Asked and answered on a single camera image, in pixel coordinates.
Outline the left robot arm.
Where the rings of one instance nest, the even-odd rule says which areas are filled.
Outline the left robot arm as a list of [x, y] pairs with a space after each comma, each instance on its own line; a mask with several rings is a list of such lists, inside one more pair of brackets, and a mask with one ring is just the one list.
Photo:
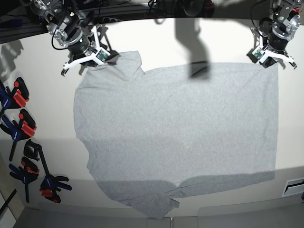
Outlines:
[[294, 69], [297, 64], [286, 51], [301, 25], [302, 0], [271, 0], [270, 17], [262, 18], [253, 31], [258, 44], [248, 53], [253, 63], [268, 68], [277, 62], [288, 62]]

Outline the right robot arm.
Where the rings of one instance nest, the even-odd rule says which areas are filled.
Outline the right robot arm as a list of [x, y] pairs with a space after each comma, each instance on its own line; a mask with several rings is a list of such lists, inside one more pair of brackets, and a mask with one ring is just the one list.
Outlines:
[[83, 18], [63, 0], [32, 0], [30, 7], [46, 20], [53, 49], [69, 51], [61, 75], [77, 65], [96, 67], [110, 59], [111, 53], [101, 44], [101, 26], [94, 23], [93, 12]]

